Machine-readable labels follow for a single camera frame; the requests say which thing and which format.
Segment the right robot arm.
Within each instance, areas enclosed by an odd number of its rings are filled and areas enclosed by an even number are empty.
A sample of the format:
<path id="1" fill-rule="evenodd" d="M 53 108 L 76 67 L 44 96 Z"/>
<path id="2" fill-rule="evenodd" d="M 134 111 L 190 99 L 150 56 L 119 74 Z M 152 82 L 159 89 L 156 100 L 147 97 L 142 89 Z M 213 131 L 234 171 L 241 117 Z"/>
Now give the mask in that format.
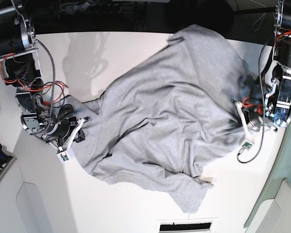
<path id="1" fill-rule="evenodd" d="M 66 151 L 72 142 L 85 140 L 82 125 L 88 117 L 75 116 L 66 102 L 68 86 L 56 80 L 51 60 L 52 79 L 43 82 L 38 60 L 40 45 L 49 58 L 47 47 L 35 36 L 34 25 L 20 0 L 0 0 L 0 76 L 6 85 L 16 88 L 15 98 L 21 108 L 21 123 L 30 135 Z"/>

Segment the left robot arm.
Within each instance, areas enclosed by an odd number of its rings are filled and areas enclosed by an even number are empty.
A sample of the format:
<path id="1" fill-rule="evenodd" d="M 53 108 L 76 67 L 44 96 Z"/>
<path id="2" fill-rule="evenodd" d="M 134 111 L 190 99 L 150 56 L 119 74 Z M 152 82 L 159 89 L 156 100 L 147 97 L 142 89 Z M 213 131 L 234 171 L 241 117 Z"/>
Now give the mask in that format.
<path id="1" fill-rule="evenodd" d="M 254 145 L 252 132 L 286 128 L 291 122 L 291 0 L 278 1 L 274 28 L 273 48 L 257 78 L 262 93 L 232 101 L 244 130 L 245 149 Z"/>

